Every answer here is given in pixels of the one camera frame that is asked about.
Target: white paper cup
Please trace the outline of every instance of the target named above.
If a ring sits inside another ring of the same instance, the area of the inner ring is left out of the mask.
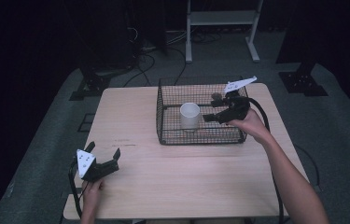
[[[180,107],[180,127],[185,132],[195,132],[198,128],[201,109],[194,103],[185,103]]]

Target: table top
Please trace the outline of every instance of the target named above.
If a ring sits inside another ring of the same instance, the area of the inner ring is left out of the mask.
[[[271,132],[307,178],[268,88],[246,86],[264,108]],[[121,150],[119,170],[105,178],[97,218],[197,218],[277,216],[278,202],[263,147],[242,144],[163,146],[156,130],[157,87],[104,91],[86,145],[97,162]],[[76,175],[76,185],[82,181]],[[63,210],[79,219],[72,195]]]

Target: wire cage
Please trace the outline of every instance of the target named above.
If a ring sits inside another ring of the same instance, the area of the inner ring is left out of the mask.
[[[216,114],[226,106],[212,107],[213,94],[224,97],[224,88],[228,82],[241,80],[242,77],[187,77],[161,78],[157,97],[157,135],[162,145],[212,145],[243,143],[246,133],[236,127],[218,122],[205,122],[203,115]],[[241,96],[247,96],[245,87],[239,90]],[[180,106],[194,103],[201,109],[196,130],[181,129]]]

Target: hand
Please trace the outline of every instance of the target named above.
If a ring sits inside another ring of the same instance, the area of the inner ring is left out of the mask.
[[[250,134],[257,142],[263,144],[271,136],[265,125],[262,123],[259,115],[254,109],[249,109],[245,119],[233,119],[228,124],[233,125],[245,133]]]
[[[99,179],[95,182],[84,181],[83,189],[83,211],[81,223],[93,223],[95,220],[96,211],[99,207],[102,188],[104,187],[104,179]]]

